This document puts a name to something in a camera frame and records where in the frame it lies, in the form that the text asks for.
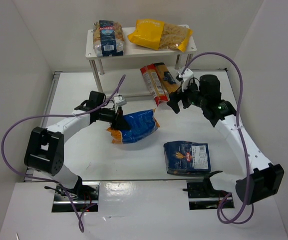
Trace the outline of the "orange blue orecchiette bag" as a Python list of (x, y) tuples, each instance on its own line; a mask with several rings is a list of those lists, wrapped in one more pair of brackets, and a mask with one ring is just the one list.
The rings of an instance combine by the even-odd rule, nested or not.
[(131, 144), (136, 143), (152, 133), (154, 133), (160, 125), (154, 117), (155, 108), (129, 113), (124, 119), (130, 126), (130, 130), (115, 130), (111, 127), (106, 131), (111, 134), (113, 144)]

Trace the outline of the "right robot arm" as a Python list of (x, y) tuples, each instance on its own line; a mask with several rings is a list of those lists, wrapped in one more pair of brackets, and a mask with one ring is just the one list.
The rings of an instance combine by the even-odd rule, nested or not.
[(273, 164), (256, 146), (233, 105), (222, 99), (220, 81), (216, 75), (178, 74), (180, 86), (170, 93), (168, 106), (179, 113), (178, 103), (183, 108), (196, 106), (204, 117), (222, 134), (241, 164), (245, 164), (246, 177), (236, 180), (236, 193), (247, 205), (275, 195), (285, 174), (280, 164)]

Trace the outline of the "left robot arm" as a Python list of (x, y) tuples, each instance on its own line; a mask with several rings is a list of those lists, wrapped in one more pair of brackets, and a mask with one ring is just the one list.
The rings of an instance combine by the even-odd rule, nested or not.
[(111, 99), (113, 108), (106, 108), (108, 102), (104, 93), (91, 91), (89, 98), (74, 109), (71, 117), (46, 128), (35, 127), (29, 138), (24, 164), (43, 172), (76, 196), (93, 191), (93, 188), (83, 185), (80, 176), (65, 166), (64, 144), (96, 121), (110, 123), (113, 130), (129, 130), (130, 125), (122, 110), (122, 106), (126, 104), (125, 98), (121, 95), (114, 96)]

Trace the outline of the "dark blue pasta box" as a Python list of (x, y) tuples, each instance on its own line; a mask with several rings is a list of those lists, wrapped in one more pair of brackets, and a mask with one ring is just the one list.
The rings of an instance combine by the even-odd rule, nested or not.
[(171, 175), (204, 175), (211, 171), (207, 143), (171, 141), (163, 145), (166, 172)]

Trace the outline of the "white two-tier shelf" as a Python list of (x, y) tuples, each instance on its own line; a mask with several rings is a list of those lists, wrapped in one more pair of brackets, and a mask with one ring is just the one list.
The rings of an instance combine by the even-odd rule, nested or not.
[(124, 27), (125, 48), (122, 56), (98, 57), (93, 49), (93, 30), (88, 30), (85, 57), (89, 61), (96, 90), (111, 94), (122, 75), (126, 78), (119, 93), (128, 101), (148, 100), (150, 93), (144, 83), (140, 68), (155, 62), (164, 62), (171, 73), (175, 73), (197, 52), (193, 37), (189, 38), (185, 52), (178, 50), (152, 50), (135, 45), (127, 39), (134, 27)]

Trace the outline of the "yellow fusilli pasta bag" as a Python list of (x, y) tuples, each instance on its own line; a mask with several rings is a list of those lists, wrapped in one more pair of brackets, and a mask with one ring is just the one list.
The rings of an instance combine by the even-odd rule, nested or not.
[(128, 40), (156, 51), (170, 49), (185, 52), (192, 33), (192, 30), (185, 26), (146, 18), (136, 21), (135, 30), (128, 35)]

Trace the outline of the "blue clear pasta bag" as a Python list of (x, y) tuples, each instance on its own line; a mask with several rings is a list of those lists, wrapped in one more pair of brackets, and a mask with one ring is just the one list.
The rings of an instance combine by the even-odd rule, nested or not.
[(93, 49), (98, 57), (124, 55), (124, 34), (119, 22), (99, 20), (93, 25)]

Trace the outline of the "yellow blue spaghetti pack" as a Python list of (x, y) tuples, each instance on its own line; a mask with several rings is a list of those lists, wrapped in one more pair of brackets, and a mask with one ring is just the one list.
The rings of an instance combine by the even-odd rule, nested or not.
[(166, 95), (176, 92), (180, 87), (180, 84), (173, 78), (172, 74), (163, 62), (158, 62), (153, 64), (158, 78), (162, 84), (162, 87), (166, 91)]

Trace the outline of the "red spaghetti pack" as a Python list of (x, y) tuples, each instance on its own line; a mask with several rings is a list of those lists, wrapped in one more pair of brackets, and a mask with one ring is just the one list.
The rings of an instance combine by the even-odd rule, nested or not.
[(153, 64), (146, 65), (140, 69), (146, 87), (153, 97), (157, 106), (168, 101), (164, 87), (159, 80), (156, 68)]

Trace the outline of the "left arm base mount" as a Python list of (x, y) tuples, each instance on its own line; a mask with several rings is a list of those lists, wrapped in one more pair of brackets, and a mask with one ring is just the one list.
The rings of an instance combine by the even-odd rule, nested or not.
[[(60, 186), (56, 187), (44, 187), (46, 190), (53, 191), (54, 198), (53, 198), (53, 205), (52, 205), (52, 212), (53, 213), (69, 213), (74, 212), (73, 207), (69, 201), (68, 196), (61, 189)], [(81, 195), (77, 196), (72, 193), (69, 193), (76, 210), (80, 213), (83, 210), (86, 212), (97, 212), (98, 211), (98, 200), (99, 200), (99, 189), (100, 184), (98, 182), (91, 182), (87, 185), (87, 192), (82, 193)]]

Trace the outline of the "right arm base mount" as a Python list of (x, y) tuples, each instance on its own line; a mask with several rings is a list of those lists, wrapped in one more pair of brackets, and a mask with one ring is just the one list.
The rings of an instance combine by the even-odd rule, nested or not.
[(210, 177), (222, 171), (214, 171), (200, 178), (187, 180), (187, 186), (182, 191), (188, 194), (189, 210), (216, 210), (219, 203), (229, 193), (215, 190), (210, 182)]

